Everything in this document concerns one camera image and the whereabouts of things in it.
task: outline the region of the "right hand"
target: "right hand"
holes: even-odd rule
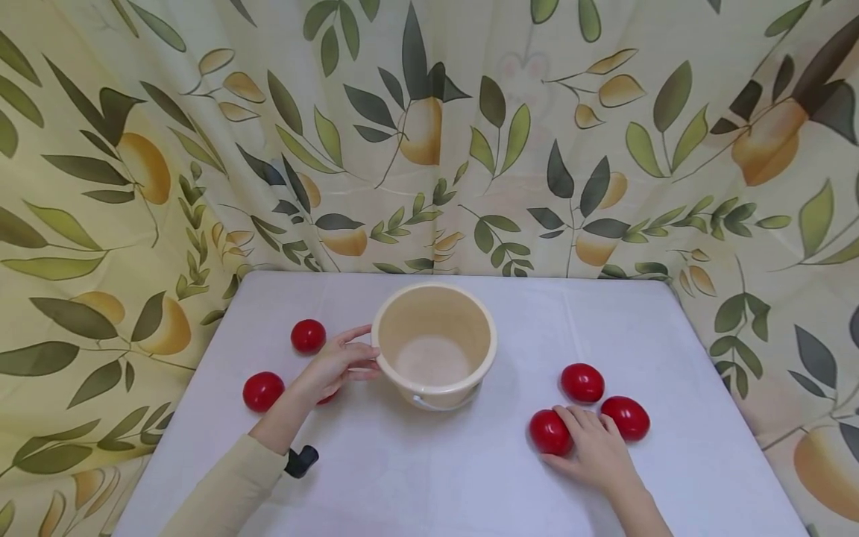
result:
[[[541,455],[543,462],[562,475],[595,487],[606,496],[633,486],[643,486],[613,419],[597,417],[578,406],[554,406],[552,410],[567,425],[576,445],[576,458],[571,461],[555,455]]]
[[[347,381],[370,381],[381,372],[375,359],[379,348],[355,338],[370,333],[371,325],[359,326],[331,338],[294,384],[306,387],[314,403],[335,394]]]

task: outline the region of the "fabric backdrop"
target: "fabric backdrop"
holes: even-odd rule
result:
[[[856,3],[0,21],[0,537],[112,533],[256,268],[664,281],[809,533],[859,531]]]

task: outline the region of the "white tablecloth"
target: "white tablecloth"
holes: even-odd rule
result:
[[[320,461],[285,476],[243,535],[554,537],[622,535],[608,503],[560,479],[527,442],[534,412],[564,403],[569,363],[591,363],[606,397],[649,412],[631,446],[676,537],[805,537],[734,402],[668,287],[653,282],[254,272],[205,352],[116,537],[157,535],[257,417],[248,376],[289,382],[307,363],[289,344],[300,319],[330,335],[369,323],[395,290],[444,278],[484,301],[498,354],[480,395],[447,413],[408,405],[385,380],[349,385],[305,423],[295,448]]]

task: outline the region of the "bucket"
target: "bucket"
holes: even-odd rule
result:
[[[448,284],[415,284],[379,309],[371,333],[382,372],[418,408],[451,411],[471,401],[495,361],[486,306]]]

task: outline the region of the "beige sleeve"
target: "beige sleeve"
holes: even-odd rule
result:
[[[269,497],[287,457],[244,435],[197,483],[161,537],[235,537]]]

